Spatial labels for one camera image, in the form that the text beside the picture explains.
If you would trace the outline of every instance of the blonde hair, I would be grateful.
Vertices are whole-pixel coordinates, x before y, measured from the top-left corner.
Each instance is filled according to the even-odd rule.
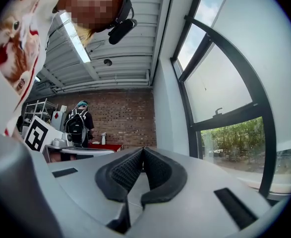
[[[121,8],[121,4],[122,4],[123,0],[115,0],[113,2],[117,3],[117,11],[116,14],[118,13],[118,11]],[[76,31],[78,34],[78,37],[82,43],[82,45],[85,47],[87,46],[93,39],[94,33],[104,27],[106,27],[108,25],[108,23],[104,23],[102,24],[102,26],[99,29],[86,29],[86,28],[82,28],[80,26],[76,26]]]

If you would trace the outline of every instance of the brick wall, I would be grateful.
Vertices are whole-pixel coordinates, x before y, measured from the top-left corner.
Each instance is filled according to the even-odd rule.
[[[94,141],[101,142],[106,132],[107,144],[156,146],[154,101],[151,89],[99,90],[65,94],[49,98],[50,102],[67,106],[67,112],[81,100],[89,104],[95,126]]]

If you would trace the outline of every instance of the black backpack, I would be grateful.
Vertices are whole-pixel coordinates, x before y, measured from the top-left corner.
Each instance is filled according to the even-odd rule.
[[[70,133],[74,145],[82,146],[87,137],[88,129],[85,126],[86,114],[88,111],[78,112],[77,109],[72,110],[65,124],[65,132]]]

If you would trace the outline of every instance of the ceiling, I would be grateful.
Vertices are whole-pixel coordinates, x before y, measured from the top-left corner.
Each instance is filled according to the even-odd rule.
[[[90,62],[82,62],[64,27],[57,30],[50,38],[46,62],[38,74],[41,82],[34,84],[28,100],[67,92],[149,87],[167,9],[162,10],[163,0],[131,2],[137,26],[116,45],[108,41],[110,30],[95,34],[86,47]],[[49,33],[61,25],[57,15]],[[110,59],[112,65],[105,65],[105,59]]]

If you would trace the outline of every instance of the black rubber pad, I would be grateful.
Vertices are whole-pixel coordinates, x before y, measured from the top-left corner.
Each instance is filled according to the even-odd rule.
[[[187,172],[182,165],[147,147],[104,165],[97,171],[95,180],[107,199],[125,202],[142,167],[151,189],[141,197],[143,206],[170,201],[186,184]]]
[[[66,175],[70,175],[70,174],[73,174],[75,172],[78,172],[78,170],[76,168],[70,168],[70,169],[58,170],[58,171],[52,172],[52,174],[55,178],[57,178],[57,177],[63,177]]]

